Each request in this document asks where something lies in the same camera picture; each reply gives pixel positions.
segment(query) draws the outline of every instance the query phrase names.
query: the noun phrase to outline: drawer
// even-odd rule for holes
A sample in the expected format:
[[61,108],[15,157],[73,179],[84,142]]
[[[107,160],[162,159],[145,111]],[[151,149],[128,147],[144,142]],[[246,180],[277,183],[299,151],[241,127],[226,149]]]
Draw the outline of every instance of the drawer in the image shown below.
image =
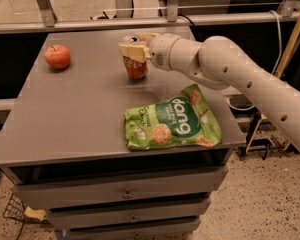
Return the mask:
[[137,224],[161,219],[200,216],[208,209],[210,198],[202,195],[187,195],[170,198],[158,198],[155,201],[133,201],[118,206],[98,205],[85,209],[68,209],[48,213],[48,221],[58,229],[74,229],[113,224]]
[[199,224],[199,218],[186,218],[141,225],[76,230],[70,231],[67,236],[71,240],[137,240],[147,236],[192,232]]
[[73,207],[212,192],[218,189],[227,172],[226,166],[139,172],[115,177],[20,185],[14,188],[14,193],[34,209]]

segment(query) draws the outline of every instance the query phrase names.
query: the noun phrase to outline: drawer knob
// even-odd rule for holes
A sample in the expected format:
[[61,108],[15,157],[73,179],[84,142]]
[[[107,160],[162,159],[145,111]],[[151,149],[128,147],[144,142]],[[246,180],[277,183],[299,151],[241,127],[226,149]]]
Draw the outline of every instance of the drawer knob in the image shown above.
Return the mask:
[[138,220],[137,220],[136,217],[132,216],[130,222],[131,222],[131,223],[137,223]]
[[134,239],[135,239],[135,240],[138,240],[138,239],[140,239],[140,238],[141,238],[141,237],[140,237],[139,233],[136,232],[136,234],[135,234],[135,236],[134,236]]
[[126,193],[123,194],[123,198],[124,199],[131,199],[133,197],[133,195],[130,193],[130,189],[126,189]]

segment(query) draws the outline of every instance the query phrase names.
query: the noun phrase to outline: snack bag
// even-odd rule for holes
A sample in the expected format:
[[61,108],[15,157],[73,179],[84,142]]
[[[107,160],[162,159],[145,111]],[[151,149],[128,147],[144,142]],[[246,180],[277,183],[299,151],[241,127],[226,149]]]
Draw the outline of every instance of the snack bag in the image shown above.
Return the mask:
[[221,128],[197,84],[167,101],[128,109],[124,117],[130,149],[193,144],[212,147],[222,138]]

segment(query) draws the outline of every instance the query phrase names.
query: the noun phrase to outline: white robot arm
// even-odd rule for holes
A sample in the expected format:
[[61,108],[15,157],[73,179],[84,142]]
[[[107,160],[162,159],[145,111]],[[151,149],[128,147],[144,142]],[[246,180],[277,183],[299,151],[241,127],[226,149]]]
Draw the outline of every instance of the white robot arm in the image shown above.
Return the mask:
[[203,43],[173,34],[149,45],[157,68],[175,70],[211,89],[238,89],[300,151],[300,92],[260,68],[233,41],[214,36]]

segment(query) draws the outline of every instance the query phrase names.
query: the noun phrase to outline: apple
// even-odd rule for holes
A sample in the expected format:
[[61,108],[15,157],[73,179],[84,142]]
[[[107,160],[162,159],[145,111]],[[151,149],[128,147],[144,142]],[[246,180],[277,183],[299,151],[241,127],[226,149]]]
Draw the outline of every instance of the apple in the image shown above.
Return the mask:
[[50,45],[44,53],[44,58],[54,69],[64,69],[71,62],[70,51],[62,44]]

